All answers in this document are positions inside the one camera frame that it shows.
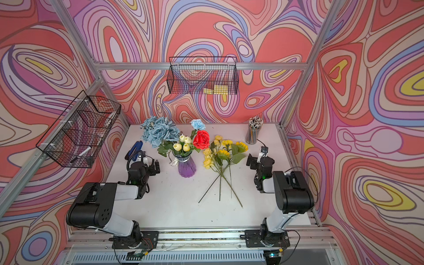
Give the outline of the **yellow rose spray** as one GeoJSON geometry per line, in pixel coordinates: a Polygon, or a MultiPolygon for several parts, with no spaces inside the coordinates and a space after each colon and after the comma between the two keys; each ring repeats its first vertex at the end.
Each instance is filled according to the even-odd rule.
{"type": "Polygon", "coordinates": [[[224,139],[221,135],[216,135],[210,146],[203,151],[204,162],[203,166],[218,174],[214,182],[209,186],[205,195],[212,188],[216,181],[219,181],[219,200],[221,200],[222,182],[225,182],[230,188],[230,197],[235,197],[240,207],[243,204],[236,194],[233,187],[233,170],[232,167],[237,165],[246,157],[246,152],[249,147],[242,141],[233,142],[229,139],[224,139]]]}

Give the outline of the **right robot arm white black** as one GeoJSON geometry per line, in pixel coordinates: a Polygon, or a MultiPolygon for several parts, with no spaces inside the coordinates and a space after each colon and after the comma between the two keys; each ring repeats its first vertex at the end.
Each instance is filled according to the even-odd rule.
{"type": "Polygon", "coordinates": [[[276,208],[264,218],[258,230],[246,230],[242,235],[246,247],[280,247],[290,246],[287,226],[301,214],[310,211],[315,200],[307,181],[300,171],[274,171],[275,160],[263,156],[260,159],[249,155],[246,165],[256,171],[254,184],[260,193],[275,195],[276,208]]]}

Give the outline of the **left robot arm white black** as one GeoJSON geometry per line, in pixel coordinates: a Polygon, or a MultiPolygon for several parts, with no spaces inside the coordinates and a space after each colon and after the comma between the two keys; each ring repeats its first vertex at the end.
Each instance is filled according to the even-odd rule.
{"type": "Polygon", "coordinates": [[[115,202],[141,200],[150,192],[148,180],[160,173],[158,160],[134,151],[128,156],[126,182],[84,185],[66,215],[66,223],[79,229],[95,229],[111,234],[114,250],[142,249],[148,252],[157,246],[158,231],[142,231],[139,223],[120,216],[115,202]]]}

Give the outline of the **small yellow flower stem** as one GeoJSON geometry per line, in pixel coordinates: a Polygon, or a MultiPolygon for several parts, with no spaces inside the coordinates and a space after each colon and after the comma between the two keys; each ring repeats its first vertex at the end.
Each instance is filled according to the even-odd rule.
{"type": "Polygon", "coordinates": [[[220,161],[221,169],[221,179],[224,180],[230,187],[230,198],[233,197],[233,187],[232,187],[232,173],[231,165],[233,163],[233,153],[232,153],[232,140],[221,140],[220,148],[218,149],[218,158],[220,161]]]}

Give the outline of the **purple glass vase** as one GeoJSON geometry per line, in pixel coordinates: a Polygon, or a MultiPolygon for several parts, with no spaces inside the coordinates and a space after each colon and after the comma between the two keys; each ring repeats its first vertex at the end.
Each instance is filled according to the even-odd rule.
{"type": "Polygon", "coordinates": [[[178,157],[178,172],[184,178],[193,177],[197,171],[194,160],[191,155],[186,157],[178,157]]]}

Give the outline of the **yellow sunflower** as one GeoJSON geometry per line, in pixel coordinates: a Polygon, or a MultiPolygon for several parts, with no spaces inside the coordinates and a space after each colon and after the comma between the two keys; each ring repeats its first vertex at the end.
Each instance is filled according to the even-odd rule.
{"type": "Polygon", "coordinates": [[[199,202],[203,200],[205,195],[209,192],[216,181],[225,179],[225,171],[230,168],[231,165],[231,153],[226,149],[218,150],[217,148],[209,148],[204,150],[204,168],[214,171],[218,176],[209,186],[208,190],[204,193],[199,202]]]}
{"type": "MultiPolygon", "coordinates": [[[[233,165],[237,165],[239,162],[241,162],[242,159],[244,159],[246,157],[246,152],[248,151],[248,146],[244,143],[244,142],[233,142],[232,144],[232,153],[233,153],[233,163],[231,165],[231,168],[233,165]]],[[[238,195],[236,194],[234,188],[233,188],[233,195],[235,196],[235,198],[237,199],[238,203],[240,204],[241,207],[242,203],[238,197],[238,195]]]]}

